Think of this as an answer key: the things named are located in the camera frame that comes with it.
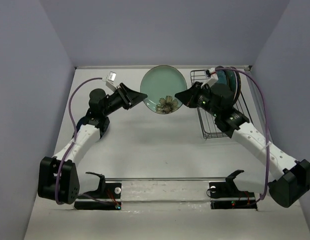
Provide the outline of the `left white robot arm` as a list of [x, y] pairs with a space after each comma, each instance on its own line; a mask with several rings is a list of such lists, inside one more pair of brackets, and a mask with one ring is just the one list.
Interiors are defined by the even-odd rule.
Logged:
[[108, 115], [123, 108], [129, 110], [148, 96], [121, 83], [113, 94], [101, 88], [89, 94], [89, 108], [74, 126], [70, 142], [52, 157], [44, 157], [39, 166], [37, 194], [40, 198], [54, 200], [57, 204], [72, 204], [84, 194], [99, 198], [104, 195], [105, 176], [86, 172], [79, 176], [77, 167], [90, 148], [106, 133], [110, 120]]

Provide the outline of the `red and teal floral plate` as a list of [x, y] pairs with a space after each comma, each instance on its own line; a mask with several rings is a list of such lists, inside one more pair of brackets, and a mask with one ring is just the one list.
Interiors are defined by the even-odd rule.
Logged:
[[237, 90], [238, 90], [236, 72], [232, 70], [226, 70], [225, 72], [228, 77], [228, 86], [230, 90], [234, 93], [234, 100], [235, 100], [237, 98]]

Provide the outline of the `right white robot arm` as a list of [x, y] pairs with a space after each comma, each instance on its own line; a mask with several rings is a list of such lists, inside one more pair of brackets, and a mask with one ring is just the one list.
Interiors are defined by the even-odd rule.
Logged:
[[262, 193], [269, 192], [280, 206], [289, 208], [310, 190], [310, 162], [297, 160], [275, 146], [269, 135], [262, 134], [239, 110], [234, 94], [222, 83], [205, 87], [201, 82], [175, 94], [183, 105], [202, 108], [215, 118], [217, 128], [241, 144], [266, 167]]

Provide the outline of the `teal scalloped edge plate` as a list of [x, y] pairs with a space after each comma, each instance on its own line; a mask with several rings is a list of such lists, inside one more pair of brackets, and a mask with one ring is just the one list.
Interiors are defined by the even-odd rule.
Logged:
[[228, 84], [227, 76], [223, 70], [216, 70], [216, 74], [218, 77], [217, 81], [218, 84], [224, 84], [224, 85]]

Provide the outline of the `navy blue leaf-shaped dish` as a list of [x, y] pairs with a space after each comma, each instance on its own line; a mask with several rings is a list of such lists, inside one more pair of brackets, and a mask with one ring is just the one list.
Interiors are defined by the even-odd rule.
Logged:
[[81, 119], [78, 120], [76, 124], [76, 129], [79, 130], [82, 125], [86, 124], [86, 117], [82, 117]]

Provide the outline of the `dark teal speckled plate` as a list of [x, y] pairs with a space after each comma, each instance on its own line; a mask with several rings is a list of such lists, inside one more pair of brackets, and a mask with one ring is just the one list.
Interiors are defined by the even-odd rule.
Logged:
[[236, 90], [236, 94], [235, 94], [235, 103], [238, 101], [239, 96], [241, 94], [241, 86], [242, 86], [242, 82], [241, 82], [241, 77], [240, 77], [240, 73], [237, 72], [237, 69], [234, 67], [235, 69], [235, 75], [236, 75], [236, 82], [237, 82], [237, 90]]

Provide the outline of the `light green round plate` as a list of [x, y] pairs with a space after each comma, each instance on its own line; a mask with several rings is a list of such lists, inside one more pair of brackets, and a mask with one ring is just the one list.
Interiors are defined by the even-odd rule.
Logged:
[[177, 111], [182, 103], [175, 94], [187, 89], [184, 76], [169, 65], [158, 65], [143, 77], [140, 91], [147, 95], [144, 104], [154, 113], [167, 115]]

